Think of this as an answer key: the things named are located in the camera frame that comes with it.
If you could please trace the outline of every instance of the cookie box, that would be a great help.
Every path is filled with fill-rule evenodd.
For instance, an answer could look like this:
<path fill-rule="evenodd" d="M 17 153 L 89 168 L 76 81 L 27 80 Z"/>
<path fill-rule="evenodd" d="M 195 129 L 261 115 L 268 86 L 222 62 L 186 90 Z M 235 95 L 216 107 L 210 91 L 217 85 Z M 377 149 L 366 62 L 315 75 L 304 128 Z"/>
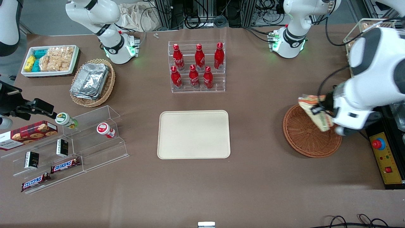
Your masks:
<path fill-rule="evenodd" d="M 45 120 L 39 121 L 25 127 L 20 127 L 19 129 L 0 134 L 0 149 L 8 151 L 30 142 L 56 135 L 57 133 L 57 126 Z"/>
<path fill-rule="evenodd" d="M 63 77 L 63 76 L 70 76 L 70 74 L 73 73 L 75 66 L 76 66 L 76 60 L 77 57 L 79 55 L 79 47 L 77 47 L 76 45 L 59 45 L 59 46 L 42 46 L 42 47 L 30 47 L 30 49 L 28 50 L 27 56 L 24 60 L 24 64 L 23 66 L 26 65 L 29 57 L 31 55 L 34 54 L 34 52 L 36 50 L 43 50 L 43 49 L 49 49 L 51 47 L 63 47 L 63 46 L 72 46 L 74 47 L 74 51 L 73 51 L 73 56 L 72 56 L 72 60 L 70 61 L 70 66 L 69 66 L 69 70 L 67 71 L 42 71 L 42 72 L 27 72 L 24 70 L 24 67 L 22 67 L 21 69 L 21 74 L 29 77 L 29 78 L 35 78 L 35 77 Z"/>

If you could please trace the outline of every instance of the small jar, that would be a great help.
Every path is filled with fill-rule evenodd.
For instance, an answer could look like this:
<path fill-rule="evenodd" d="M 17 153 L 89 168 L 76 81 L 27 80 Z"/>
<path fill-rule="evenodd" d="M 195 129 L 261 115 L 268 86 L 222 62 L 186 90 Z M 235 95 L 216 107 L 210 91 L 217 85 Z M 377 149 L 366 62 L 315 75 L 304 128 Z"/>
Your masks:
<path fill-rule="evenodd" d="M 115 130 L 107 123 L 101 123 L 97 126 L 97 132 L 101 135 L 105 135 L 107 138 L 115 137 Z"/>
<path fill-rule="evenodd" d="M 70 129 L 76 128 L 78 125 L 77 120 L 73 119 L 72 117 L 69 116 L 69 114 L 65 112 L 59 113 L 56 116 L 55 122 Z"/>

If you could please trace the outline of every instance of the red cookie box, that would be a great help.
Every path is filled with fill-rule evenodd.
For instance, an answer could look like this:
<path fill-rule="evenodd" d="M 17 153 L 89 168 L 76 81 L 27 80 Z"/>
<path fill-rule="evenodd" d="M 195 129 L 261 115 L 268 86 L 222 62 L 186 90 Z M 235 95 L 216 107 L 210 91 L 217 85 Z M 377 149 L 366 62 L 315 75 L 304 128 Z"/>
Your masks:
<path fill-rule="evenodd" d="M 0 134 L 0 149 L 11 150 L 58 133 L 58 127 L 48 121 L 39 121 L 34 124 L 20 127 Z"/>

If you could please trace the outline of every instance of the round wicker basket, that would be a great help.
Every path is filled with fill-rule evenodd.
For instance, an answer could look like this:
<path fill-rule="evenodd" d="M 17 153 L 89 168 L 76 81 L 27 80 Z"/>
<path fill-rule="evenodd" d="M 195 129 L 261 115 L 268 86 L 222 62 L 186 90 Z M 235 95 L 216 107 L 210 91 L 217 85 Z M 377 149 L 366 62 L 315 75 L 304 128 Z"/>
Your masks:
<path fill-rule="evenodd" d="M 72 100 L 76 104 L 91 108 L 91 107 L 96 107 L 96 106 L 101 105 L 108 99 L 111 92 L 113 91 L 113 87 L 114 87 L 114 83 L 115 83 L 115 72 L 114 72 L 113 66 L 111 66 L 111 63 L 109 63 L 108 61 L 106 61 L 104 59 L 94 59 L 94 60 L 88 61 L 87 63 L 95 63 L 95 64 L 102 63 L 102 64 L 105 64 L 106 66 L 108 66 L 110 69 L 110 71 L 108 72 L 108 75 L 107 75 L 107 79 L 104 84 L 104 88 L 101 92 L 101 96 L 99 99 L 89 100 L 89 99 L 75 97 L 72 94 L 70 95 L 70 97 L 72 97 Z M 80 67 L 79 70 L 77 70 L 75 77 L 73 78 L 72 85 L 75 82 L 77 75 L 79 74 L 79 71 L 82 69 L 83 66 L 84 66 L 84 64 Z"/>
<path fill-rule="evenodd" d="M 292 106 L 283 119 L 283 131 L 289 144 L 308 157 L 327 157 L 333 154 L 342 142 L 342 136 L 334 128 L 322 132 L 299 106 Z"/>

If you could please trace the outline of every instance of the red bottle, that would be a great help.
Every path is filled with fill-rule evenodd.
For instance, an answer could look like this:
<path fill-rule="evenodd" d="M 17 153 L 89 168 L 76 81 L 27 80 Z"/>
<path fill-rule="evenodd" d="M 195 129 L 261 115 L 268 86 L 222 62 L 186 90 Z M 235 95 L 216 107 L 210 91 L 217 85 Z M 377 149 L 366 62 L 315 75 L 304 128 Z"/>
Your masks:
<path fill-rule="evenodd" d="M 188 76 L 190 77 L 191 87 L 198 89 L 200 87 L 200 82 L 198 81 L 198 72 L 196 71 L 196 66 L 194 64 L 191 64 Z"/>
<path fill-rule="evenodd" d="M 179 71 L 184 70 L 184 58 L 183 53 L 180 51 L 178 44 L 173 44 L 173 59 L 175 60 L 176 67 Z"/>
<path fill-rule="evenodd" d="M 204 73 L 204 87 L 206 89 L 212 89 L 214 76 L 211 73 L 211 68 L 209 66 L 205 67 Z"/>
<path fill-rule="evenodd" d="M 215 51 L 214 54 L 214 67 L 215 69 L 222 70 L 224 68 L 224 59 L 225 59 L 225 53 L 222 48 L 224 47 L 224 44 L 221 42 L 217 43 L 217 50 Z"/>
<path fill-rule="evenodd" d="M 179 90 L 183 88 L 183 83 L 181 82 L 181 76 L 180 73 L 177 71 L 177 68 L 175 66 L 172 66 L 171 69 L 172 71 L 172 82 L 174 89 Z"/>
<path fill-rule="evenodd" d="M 195 54 L 195 58 L 196 58 L 196 65 L 197 65 L 197 71 L 203 71 L 205 68 L 205 55 L 203 53 L 203 46 L 198 43 L 196 45 L 196 54 Z"/>

